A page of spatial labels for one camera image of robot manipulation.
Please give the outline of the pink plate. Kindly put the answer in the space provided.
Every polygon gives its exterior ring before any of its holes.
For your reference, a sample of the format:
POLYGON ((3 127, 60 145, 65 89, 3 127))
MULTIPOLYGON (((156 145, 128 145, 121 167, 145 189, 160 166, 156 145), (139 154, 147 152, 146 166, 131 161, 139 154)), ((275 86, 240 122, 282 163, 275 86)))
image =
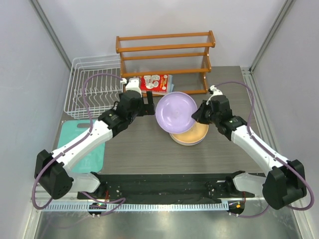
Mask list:
POLYGON ((191 145, 196 145, 196 144, 199 144, 201 143, 204 139, 202 138, 201 140, 198 140, 198 141, 195 141, 195 142, 182 142, 180 140, 178 140, 175 136, 173 136, 172 134, 170 134, 171 138, 178 144, 181 144, 181 145, 186 145, 186 146, 191 146, 191 145))

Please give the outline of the blue plate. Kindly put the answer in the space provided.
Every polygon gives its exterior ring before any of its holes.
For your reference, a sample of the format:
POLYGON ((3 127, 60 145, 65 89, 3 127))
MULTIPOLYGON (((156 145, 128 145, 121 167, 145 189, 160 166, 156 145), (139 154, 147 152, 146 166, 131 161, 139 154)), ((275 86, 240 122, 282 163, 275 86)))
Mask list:
POLYGON ((176 143, 180 144, 180 145, 184 145, 184 146, 193 146, 193 145, 196 145, 196 144, 199 144, 201 143, 205 138, 199 140, 199 141, 196 141, 196 142, 191 142, 191 143, 187 143, 187 142, 182 142, 176 138, 172 138, 176 143))

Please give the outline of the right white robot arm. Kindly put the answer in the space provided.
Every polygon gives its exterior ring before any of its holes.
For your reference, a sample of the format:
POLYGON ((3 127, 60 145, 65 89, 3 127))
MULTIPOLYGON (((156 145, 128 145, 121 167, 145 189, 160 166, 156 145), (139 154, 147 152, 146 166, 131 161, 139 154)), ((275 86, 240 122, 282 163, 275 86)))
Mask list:
POLYGON ((305 170, 298 160, 290 161, 262 141, 240 116, 235 116, 224 95, 204 100, 191 116, 196 122, 214 124, 218 132, 242 148, 262 169, 264 176, 237 172, 225 184, 229 196, 241 192, 263 196, 275 210, 307 194, 305 170))

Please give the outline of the purple plate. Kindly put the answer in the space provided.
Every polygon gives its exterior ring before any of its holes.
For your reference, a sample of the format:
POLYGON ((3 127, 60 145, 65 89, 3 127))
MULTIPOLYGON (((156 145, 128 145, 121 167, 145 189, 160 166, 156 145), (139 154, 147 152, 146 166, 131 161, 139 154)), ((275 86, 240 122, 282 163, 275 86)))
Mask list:
POLYGON ((191 117, 197 111, 194 99, 183 92, 172 92, 163 96, 156 105, 155 117, 158 125, 168 133, 180 134, 195 124, 191 117))

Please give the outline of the orange yellow plate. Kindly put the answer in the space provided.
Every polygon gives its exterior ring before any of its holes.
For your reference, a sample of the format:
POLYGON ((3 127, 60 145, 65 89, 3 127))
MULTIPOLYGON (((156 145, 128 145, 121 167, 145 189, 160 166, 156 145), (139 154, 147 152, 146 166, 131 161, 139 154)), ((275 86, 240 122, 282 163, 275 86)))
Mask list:
POLYGON ((208 133, 209 125, 195 123, 192 128, 184 133, 171 133, 182 142, 195 142, 204 138, 208 133))

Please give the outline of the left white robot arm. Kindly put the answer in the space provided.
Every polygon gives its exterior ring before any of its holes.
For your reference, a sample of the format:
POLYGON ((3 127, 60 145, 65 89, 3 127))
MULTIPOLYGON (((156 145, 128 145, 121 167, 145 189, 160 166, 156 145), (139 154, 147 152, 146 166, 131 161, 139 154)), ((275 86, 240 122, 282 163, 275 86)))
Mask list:
POLYGON ((153 95, 147 92, 147 103, 138 92, 120 94, 120 100, 103 112, 89 128, 65 146, 37 155, 35 179, 52 199, 60 199, 69 192, 89 193, 96 199, 106 193, 106 183, 96 172, 75 173, 74 166, 99 145, 126 130, 136 117, 154 115, 153 95))

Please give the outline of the cream yellow plate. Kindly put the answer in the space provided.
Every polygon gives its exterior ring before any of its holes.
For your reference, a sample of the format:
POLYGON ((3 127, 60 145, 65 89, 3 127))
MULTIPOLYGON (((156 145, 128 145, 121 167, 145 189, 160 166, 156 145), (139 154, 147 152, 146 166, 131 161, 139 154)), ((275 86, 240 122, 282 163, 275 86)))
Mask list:
POLYGON ((197 144, 201 143, 202 140, 201 141, 197 141, 197 142, 193 142, 193 143, 186 143, 186 142, 181 142, 181 141, 176 141, 176 142, 178 144, 180 144, 180 145, 183 145, 183 146, 193 146, 193 145, 197 145, 197 144))

